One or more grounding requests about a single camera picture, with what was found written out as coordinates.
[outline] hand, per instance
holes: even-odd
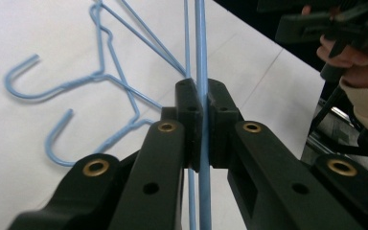
[[[311,8],[306,6],[302,14],[309,14]],[[333,58],[328,58],[334,41],[330,41],[321,36],[321,47],[316,54],[332,66],[347,68],[342,80],[354,88],[368,88],[368,47],[363,51],[358,51],[347,46],[343,52]]]

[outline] blue wire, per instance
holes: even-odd
[[[111,81],[116,82],[117,84],[122,85],[125,89],[128,89],[128,90],[129,90],[129,92],[128,92],[128,93],[130,93],[130,92],[131,92],[131,93],[134,93],[134,94],[136,94],[137,96],[139,96],[140,98],[142,98],[143,100],[145,100],[146,102],[148,102],[148,103],[150,103],[150,104],[154,105],[155,107],[157,107],[157,108],[161,109],[161,108],[162,108],[162,105],[161,105],[161,104],[159,104],[159,103],[155,102],[154,100],[152,100],[152,99],[151,99],[151,98],[149,98],[148,96],[146,96],[146,95],[142,94],[141,92],[137,91],[136,89],[134,89],[134,88],[130,87],[130,86],[127,84],[127,80],[126,80],[126,78],[125,78],[125,74],[124,74],[124,72],[123,72],[123,70],[122,70],[122,67],[121,67],[121,65],[120,65],[119,60],[117,59],[117,56],[116,56],[116,54],[115,54],[115,49],[114,49],[114,47],[113,47],[113,45],[112,45],[113,33],[112,33],[110,30],[108,30],[108,28],[104,27],[102,24],[98,24],[99,18],[98,18],[98,20],[97,20],[97,19],[96,19],[96,17],[95,17],[95,15],[94,15],[94,13],[93,13],[94,7],[96,7],[96,5],[94,5],[94,6],[93,6],[93,7],[91,7],[91,9],[90,9],[91,19],[92,19],[94,22],[96,22],[96,25],[97,25],[97,27],[99,28],[99,29],[97,29],[97,30],[99,30],[99,31],[101,31],[101,30],[102,30],[102,31],[104,31],[105,33],[107,33],[107,34],[108,34],[108,40],[107,40],[108,49],[109,49],[109,51],[110,51],[110,54],[111,54],[112,59],[113,59],[113,61],[114,61],[114,64],[115,64],[115,66],[116,66],[116,68],[117,68],[118,74],[119,74],[119,76],[121,77],[121,79],[122,79],[122,80],[119,80],[119,79],[117,79],[117,78],[115,78],[115,77],[113,77],[113,76],[111,76],[111,75],[106,75],[106,77],[107,77],[107,78],[109,78]],[[100,35],[97,35],[97,37],[98,37],[98,40],[100,41],[99,43],[101,43],[101,47],[103,47],[103,46],[102,46],[102,37],[101,37]]]
[[[18,72],[20,72],[21,70],[36,64],[38,62],[38,59],[39,59],[38,55],[33,55],[33,56],[27,58],[26,60],[24,60],[23,62],[21,62],[20,64],[18,64],[14,68],[12,68],[10,70],[10,72],[5,76],[5,78],[4,78],[5,87],[15,97],[25,99],[25,100],[43,100],[43,99],[47,99],[47,98],[52,98],[54,96],[57,96],[59,93],[71,90],[73,88],[76,88],[78,86],[87,84],[89,82],[93,82],[93,81],[97,82],[97,81],[104,81],[104,80],[110,79],[110,76],[111,76],[111,75],[97,75],[97,76],[90,75],[90,76],[82,77],[80,79],[71,80],[71,81],[68,81],[66,83],[63,83],[63,84],[61,84],[61,85],[59,85],[59,86],[57,86],[53,89],[47,90],[47,91],[45,91],[43,93],[40,93],[40,94],[27,95],[27,94],[17,92],[12,86],[12,78],[14,76],[16,76],[16,74]],[[144,95],[143,93],[139,92],[135,88],[123,83],[121,80],[118,80],[118,79],[112,79],[112,81],[119,84],[119,85],[121,85],[123,88],[129,90],[130,92],[136,94],[138,97],[143,99],[145,102],[147,102],[149,104],[152,104],[155,107],[161,109],[161,107],[162,107],[161,104],[155,102],[154,100],[152,100],[148,96]]]
[[[129,24],[125,22],[122,17],[120,17],[115,11],[110,9],[107,5],[102,4],[103,8],[107,10],[113,17],[118,19],[125,27],[127,27],[132,33],[134,33],[137,37],[139,37],[143,42],[145,42],[156,54],[158,54],[161,58],[163,58],[166,62],[168,62],[174,69],[176,69],[182,76],[185,76],[185,72],[181,70],[176,64],[169,59],[166,55],[161,53],[153,44],[151,44],[148,40],[146,40],[141,34],[139,34],[136,30],[134,30]]]
[[[188,0],[184,0],[184,30],[185,30],[185,64],[186,79],[191,77],[190,63],[190,30],[188,23]],[[190,230],[196,230],[196,188],[194,171],[188,169],[188,202],[189,202],[189,221]]]
[[[159,38],[151,31],[151,29],[146,25],[146,23],[142,20],[142,18],[136,13],[136,11],[133,10],[133,8],[125,1],[122,0],[122,3],[127,7],[127,9],[130,11],[130,13],[133,14],[133,16],[136,18],[136,20],[145,28],[145,30],[148,32],[148,34],[155,40],[155,42],[163,49],[163,51],[170,57],[172,62],[175,63],[175,65],[181,70],[181,72],[185,73],[184,68],[181,66],[181,64],[178,62],[178,60],[172,55],[172,53],[166,48],[166,46],[163,45],[163,43],[159,40]]]
[[[208,69],[205,32],[205,5],[203,0],[195,0],[196,36],[196,88],[203,109],[201,158],[199,169],[199,225],[201,230],[211,230],[211,186],[208,157]]]
[[[121,77],[122,84],[123,85],[128,85],[125,74],[122,70],[121,64],[120,64],[120,62],[119,62],[119,60],[116,56],[114,47],[112,45],[113,33],[110,30],[108,30],[108,28],[104,27],[101,24],[100,25],[98,24],[98,17],[96,17],[94,15],[94,10],[98,11],[98,7],[96,7],[96,8],[92,7],[90,9],[91,18],[93,19],[94,22],[96,22],[96,25],[99,26],[102,31],[104,31],[105,33],[108,34],[108,40],[107,40],[108,50],[109,50],[109,52],[112,56],[112,60],[115,64],[115,66],[116,66],[118,74]],[[102,75],[101,77],[106,78],[106,79],[108,79],[110,81],[113,81],[113,82],[116,82],[116,83],[121,82],[120,80],[116,79],[112,75]],[[129,120],[129,122],[124,127],[122,127],[119,131],[117,131],[112,136],[107,138],[97,149],[94,150],[93,153],[105,152],[106,150],[108,150],[109,148],[114,146],[119,140],[121,140],[123,137],[125,137],[132,130],[134,130],[138,127],[141,127],[142,125],[145,125],[145,124],[148,124],[148,125],[152,124],[152,121],[148,120],[148,119],[140,120],[140,121],[137,122],[137,120],[140,117],[139,108],[138,108],[138,106],[137,106],[137,104],[136,104],[136,102],[133,98],[132,92],[127,90],[126,93],[127,93],[128,98],[129,98],[130,104],[132,105],[132,108],[134,110],[134,116]],[[52,145],[53,145],[54,139],[65,128],[66,124],[71,119],[71,114],[72,114],[72,110],[67,111],[67,113],[61,118],[61,120],[58,122],[58,124],[50,132],[50,134],[48,135],[48,137],[46,139],[46,142],[45,142],[46,153],[50,157],[50,159],[52,159],[53,161],[55,161],[56,163],[58,163],[62,166],[68,166],[68,167],[73,166],[75,164],[75,162],[66,162],[66,161],[63,161],[63,160],[59,159],[58,157],[56,157],[56,155],[53,153]]]
[[[91,8],[91,9],[96,9],[97,15],[99,15],[99,13],[100,13],[101,3],[102,3],[102,0],[95,3]],[[47,90],[43,93],[33,94],[33,95],[26,95],[26,94],[23,94],[23,93],[19,93],[12,86],[12,78],[18,72],[20,72],[20,70],[25,69],[25,68],[29,68],[29,67],[31,67],[31,66],[33,66],[34,64],[37,63],[37,61],[39,59],[39,56],[38,55],[33,55],[30,58],[23,61],[22,63],[20,63],[19,65],[12,68],[10,70],[10,72],[5,76],[5,87],[7,88],[7,90],[10,93],[12,93],[14,96],[16,96],[18,98],[21,98],[21,99],[40,100],[40,99],[47,99],[47,98],[54,97],[54,96],[56,96],[57,94],[59,94],[61,92],[71,90],[73,88],[76,88],[76,87],[81,86],[83,84],[89,83],[91,81],[101,81],[101,78],[96,78],[95,77],[95,75],[99,75],[99,74],[102,74],[104,72],[104,51],[103,51],[101,30],[100,30],[100,27],[99,27],[100,22],[101,21],[98,20],[97,29],[96,29],[97,41],[98,41],[98,51],[99,51],[99,58],[100,58],[100,69],[95,71],[94,74],[86,76],[86,77],[82,77],[80,79],[68,81],[68,82],[63,83],[59,86],[56,86],[52,89],[49,89],[49,90]]]
[[[94,11],[90,11],[91,18],[97,18],[95,28],[97,33],[98,57],[100,58],[100,69],[92,73],[92,75],[100,75],[103,74],[105,71],[103,36],[101,34],[101,18],[100,18],[102,3],[103,0],[99,0],[91,7],[91,9],[95,9],[97,15],[94,15]]]

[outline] black machine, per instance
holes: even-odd
[[[261,9],[282,10],[284,2],[289,1],[266,1]],[[303,1],[294,2],[299,6]],[[321,2],[321,8],[340,4]],[[362,14],[357,6],[362,2],[349,7],[353,14],[349,9],[343,14],[355,23],[359,12],[368,18],[368,8]],[[364,27],[346,31],[350,19],[286,16],[278,37],[299,42],[329,33],[341,39],[337,54],[348,44],[368,42],[368,20],[359,21]],[[284,34],[282,25],[295,33]],[[361,165],[336,154],[320,155],[312,165],[301,162],[267,126],[246,121],[217,80],[209,80],[208,105],[208,114],[202,114],[194,82],[178,82],[175,107],[163,107],[140,150],[122,161],[101,153],[83,158],[45,208],[19,215],[10,229],[181,229],[183,171],[199,170],[203,116],[210,122],[210,165],[228,170],[248,229],[368,229],[368,171]],[[368,155],[368,134],[360,140],[358,151]]]

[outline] white table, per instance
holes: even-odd
[[[164,44],[184,65],[183,1],[130,0]],[[190,2],[192,75],[196,76],[194,2]],[[134,24],[119,1],[105,3]],[[75,116],[57,138],[54,151],[75,161],[91,153],[122,127],[133,112],[125,91],[108,81],[90,83],[44,103],[18,100],[3,84],[5,74],[32,54],[42,61],[14,81],[24,93],[37,93],[94,72],[98,66],[92,1],[0,0],[0,229],[19,213],[43,207],[68,168],[44,153],[46,135],[68,108]],[[228,87],[246,120],[269,126],[301,156],[323,81],[318,73],[213,1],[206,1],[209,78]],[[115,35],[114,46],[129,84],[162,105],[173,106],[180,74],[105,11],[103,24]],[[106,72],[116,75],[106,53]],[[142,117],[159,111],[139,105]],[[131,132],[107,153],[120,159],[137,151],[148,127]],[[226,180],[212,170],[214,229],[244,229]],[[183,229],[188,229],[187,202]]]

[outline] black plastic part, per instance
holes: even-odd
[[[284,15],[280,19],[275,40],[283,44],[317,41],[330,26],[328,12]]]
[[[199,172],[202,136],[202,106],[192,79],[175,85],[176,121],[185,127],[185,167]],[[172,117],[172,109],[163,110],[162,118]]]
[[[318,157],[311,171],[368,229],[368,171],[357,162],[339,155]]]
[[[328,115],[328,113],[331,112],[333,107],[343,97],[346,97],[345,91],[343,91],[342,88],[340,88],[340,86],[338,85],[336,89],[333,91],[332,95],[327,100],[327,102],[321,108],[321,110],[319,110],[319,112],[312,119],[309,134],[312,133],[319,126],[319,124],[321,124],[321,122]]]
[[[339,82],[342,75],[345,73],[345,68],[331,66],[330,64],[325,64],[324,68],[321,70],[321,78],[328,82]]]
[[[184,127],[154,123],[108,229],[181,229]]]
[[[177,120],[177,110],[175,107],[162,107],[160,121],[163,120]]]
[[[121,172],[113,156],[93,154],[83,158],[64,176],[42,210],[19,215],[10,229],[106,229],[123,190]]]
[[[248,229],[363,229],[266,126],[237,123],[231,147],[228,179]]]
[[[208,89],[210,165],[215,169],[228,169],[231,157],[229,134],[240,121],[241,114],[222,82],[209,79]]]
[[[293,7],[310,5],[314,8],[329,9],[339,6],[341,0],[259,0],[258,12],[285,11]]]

